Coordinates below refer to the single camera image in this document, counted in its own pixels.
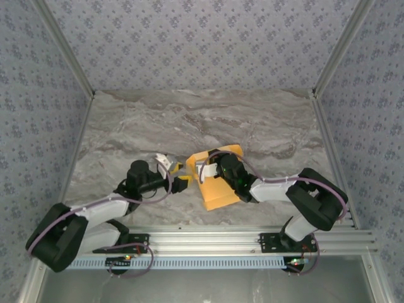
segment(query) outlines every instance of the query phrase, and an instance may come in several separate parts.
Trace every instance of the patterned wallpaper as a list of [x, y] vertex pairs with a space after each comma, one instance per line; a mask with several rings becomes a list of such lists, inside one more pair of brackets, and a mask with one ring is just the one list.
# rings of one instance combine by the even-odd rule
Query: patterned wallpaper
[[86, 97], [29, 0], [0, 5], [0, 302], [15, 302], [28, 236], [68, 171]]
[[363, 228], [404, 302], [404, 2], [376, 0], [322, 97]]
[[357, 0], [47, 0], [93, 89], [313, 87]]

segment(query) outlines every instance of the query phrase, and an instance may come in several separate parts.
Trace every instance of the metal frame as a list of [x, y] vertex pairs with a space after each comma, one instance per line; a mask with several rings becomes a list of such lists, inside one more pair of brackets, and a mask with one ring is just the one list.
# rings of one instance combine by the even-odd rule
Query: metal frame
[[335, 73], [336, 68], [340, 65], [342, 58], [344, 57], [345, 53], [349, 45], [351, 44], [352, 40], [355, 38], [356, 33], [359, 31], [365, 17], [367, 16], [369, 10], [372, 8], [375, 0], [359, 0], [355, 9], [353, 10], [351, 17], [348, 20], [348, 23], [345, 25], [340, 38], [338, 39], [334, 49], [328, 58], [326, 66], [323, 68], [315, 89], [315, 96], [320, 97], [328, 82]]
[[[315, 95], [312, 97], [312, 102], [314, 112], [316, 113], [316, 117], [319, 123], [321, 136], [323, 137], [327, 157], [328, 160], [330, 161], [331, 170], [333, 172], [336, 184], [338, 185], [338, 187], [340, 187], [342, 190], [346, 192], [349, 200], [349, 207], [352, 215], [352, 220], [355, 224], [355, 229], [360, 230], [360, 222], [354, 206], [355, 201], [352, 199], [352, 195], [350, 194], [348, 183], [343, 173], [343, 169], [341, 166], [341, 162], [338, 158], [338, 154], [336, 152], [334, 140], [326, 120], [326, 115], [324, 113], [323, 106], [321, 105], [321, 102]], [[391, 287], [387, 283], [387, 275], [386, 272], [384, 271], [380, 255], [363, 254], [362, 260], [364, 263], [367, 279], [371, 286], [375, 301], [383, 303], [387, 302], [394, 303], [395, 299], [391, 291]]]
[[93, 97], [94, 94], [91, 84], [81, 68], [76, 56], [74, 55], [68, 41], [59, 28], [59, 25], [57, 24], [57, 21], [55, 20], [55, 17], [53, 16], [48, 5], [44, 0], [31, 0], [31, 2], [38, 11], [40, 19], [44, 23], [46, 29], [48, 29], [48, 32], [61, 51], [63, 58], [66, 60], [66, 63], [70, 67], [81, 88], [86, 93], [88, 98]]
[[[259, 226], [175, 226], [161, 225], [149, 227], [131, 227], [132, 233], [150, 234], [150, 247], [155, 256], [174, 257], [176, 259], [189, 257], [208, 257], [232, 259], [233, 257], [257, 258], [293, 256], [293, 253], [263, 254], [258, 243], [262, 232], [278, 232], [281, 227]], [[377, 244], [370, 230], [355, 230], [350, 227], [339, 226], [330, 232], [316, 232], [322, 256], [367, 256], [371, 260], [377, 254]], [[85, 254], [77, 261], [99, 261], [106, 255]], [[22, 288], [19, 303], [34, 303], [39, 297], [42, 282], [50, 269], [39, 260], [31, 263], [25, 285]], [[376, 302], [392, 302], [384, 300], [384, 295], [378, 292], [377, 284], [383, 286], [383, 279], [374, 276], [375, 281], [369, 280]]]
[[65, 178], [65, 180], [64, 180], [63, 187], [61, 189], [61, 193], [57, 199], [59, 203], [64, 202], [66, 193], [68, 191], [68, 187], [70, 185], [71, 178], [73, 177], [74, 167], [76, 166], [78, 155], [80, 153], [81, 142], [83, 141], [84, 132], [85, 132], [85, 129], [87, 126], [88, 117], [90, 116], [90, 110], [91, 110], [91, 106], [93, 104], [93, 100], [94, 100], [94, 96], [92, 96], [87, 103], [83, 124], [80, 127], [80, 132], [78, 134], [78, 140], [76, 141], [76, 146], [74, 146], [73, 159], [71, 160], [70, 165], [69, 165], [69, 174], [68, 174], [67, 178]]

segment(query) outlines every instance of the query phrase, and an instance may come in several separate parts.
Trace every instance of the floor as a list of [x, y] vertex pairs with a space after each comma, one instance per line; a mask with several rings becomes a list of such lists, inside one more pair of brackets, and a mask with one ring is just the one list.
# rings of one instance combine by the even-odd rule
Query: floor
[[[156, 152], [185, 159], [239, 143], [268, 177], [312, 167], [332, 180], [331, 169], [305, 91], [165, 90], [97, 91], [66, 195], [68, 205], [108, 195], [132, 161]], [[159, 191], [156, 197], [162, 196]], [[139, 207], [127, 225], [283, 225], [297, 211], [279, 201], [239, 202], [206, 211], [197, 184], [157, 205]]]

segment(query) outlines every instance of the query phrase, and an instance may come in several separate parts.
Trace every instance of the wall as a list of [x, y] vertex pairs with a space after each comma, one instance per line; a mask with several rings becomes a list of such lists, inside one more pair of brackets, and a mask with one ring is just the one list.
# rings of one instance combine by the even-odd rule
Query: wall
[[377, 0], [322, 97], [360, 222], [404, 302], [404, 3]]
[[0, 302], [27, 272], [24, 245], [59, 196], [86, 97], [28, 0], [0, 5]]
[[309, 88], [357, 0], [48, 0], [94, 89]]

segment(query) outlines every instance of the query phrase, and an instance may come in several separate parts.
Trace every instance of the black mounting bracket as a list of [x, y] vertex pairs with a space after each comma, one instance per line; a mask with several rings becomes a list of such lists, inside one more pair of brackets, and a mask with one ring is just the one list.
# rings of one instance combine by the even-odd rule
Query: black mounting bracket
[[279, 233], [262, 233], [259, 234], [258, 243], [261, 244], [262, 253], [308, 253], [317, 252], [316, 240], [311, 236], [307, 235], [301, 240], [298, 245], [293, 247], [293, 249], [288, 249], [281, 243], [281, 238]]
[[[143, 243], [149, 245], [150, 235], [149, 234], [129, 234], [126, 243]], [[94, 254], [145, 254], [147, 249], [143, 246], [130, 246], [118, 249], [96, 249], [93, 251]]]

